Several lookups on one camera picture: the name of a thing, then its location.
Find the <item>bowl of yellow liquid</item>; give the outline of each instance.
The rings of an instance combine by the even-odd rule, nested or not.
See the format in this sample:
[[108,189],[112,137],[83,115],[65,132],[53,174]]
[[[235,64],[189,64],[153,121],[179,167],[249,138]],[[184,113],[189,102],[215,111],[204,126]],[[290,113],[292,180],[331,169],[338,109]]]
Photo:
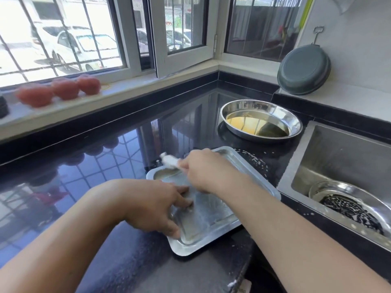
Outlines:
[[301,121],[287,109],[253,99],[225,104],[220,116],[232,133],[255,142],[281,142],[296,137],[303,129]]

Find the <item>stainless steel sink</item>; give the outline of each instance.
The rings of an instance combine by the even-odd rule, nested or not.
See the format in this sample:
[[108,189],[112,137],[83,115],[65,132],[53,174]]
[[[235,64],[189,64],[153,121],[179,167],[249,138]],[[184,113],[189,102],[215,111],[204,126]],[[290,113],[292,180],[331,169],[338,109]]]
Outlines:
[[[310,187],[337,180],[360,187],[391,210],[391,146],[311,121],[277,189],[391,251],[391,238],[308,197]],[[391,218],[386,218],[391,225]]]

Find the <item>black countertop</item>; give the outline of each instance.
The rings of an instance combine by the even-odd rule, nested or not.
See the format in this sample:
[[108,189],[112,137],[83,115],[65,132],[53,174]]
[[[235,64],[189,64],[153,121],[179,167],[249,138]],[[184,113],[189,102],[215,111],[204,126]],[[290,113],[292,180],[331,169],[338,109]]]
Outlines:
[[[146,172],[160,166],[158,157],[162,152],[183,157],[194,148],[230,146],[276,186],[300,138],[275,145],[237,138],[222,124],[219,108],[246,98],[244,95],[266,101],[272,96],[254,94],[253,90],[232,84],[215,87],[211,84],[170,98],[0,166],[0,266],[91,187],[113,178],[143,179]],[[313,120],[304,114],[296,115],[304,126]],[[261,167],[258,159],[267,167]],[[301,215],[309,210],[284,195],[282,201]],[[341,235],[344,228],[321,215],[307,219],[332,237],[339,236],[340,242],[349,239],[342,244],[354,250],[357,238],[352,232]],[[359,257],[367,246],[360,248],[355,253]],[[162,234],[145,233],[122,222],[99,250],[77,292],[236,291],[237,286],[227,285],[234,280],[239,284],[254,252],[257,258],[259,250],[243,227],[189,257],[178,257]],[[368,253],[361,259],[370,265],[366,261],[370,256]],[[379,272],[379,261],[376,263],[370,266]],[[255,270],[252,274],[259,279],[270,278],[259,267]]]

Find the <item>metal bowl in sink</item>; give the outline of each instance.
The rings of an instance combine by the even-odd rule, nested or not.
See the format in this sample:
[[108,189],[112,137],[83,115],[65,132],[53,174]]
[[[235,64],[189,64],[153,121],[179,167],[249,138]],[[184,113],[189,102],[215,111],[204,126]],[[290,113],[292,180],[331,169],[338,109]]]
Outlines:
[[391,237],[391,208],[364,189],[325,180],[314,184],[308,196],[383,236]]
[[276,143],[299,135],[301,121],[273,103],[240,99],[225,104],[220,116],[235,135],[255,142]]

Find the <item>frying pan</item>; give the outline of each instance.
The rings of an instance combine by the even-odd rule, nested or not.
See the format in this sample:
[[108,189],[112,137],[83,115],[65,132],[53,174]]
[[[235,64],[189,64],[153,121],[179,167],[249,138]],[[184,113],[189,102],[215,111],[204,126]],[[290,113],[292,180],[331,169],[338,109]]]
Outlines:
[[282,60],[277,81],[286,92],[302,96],[314,92],[326,82],[331,71],[331,61],[316,44],[318,34],[324,29],[323,26],[317,26],[312,44],[293,49]]

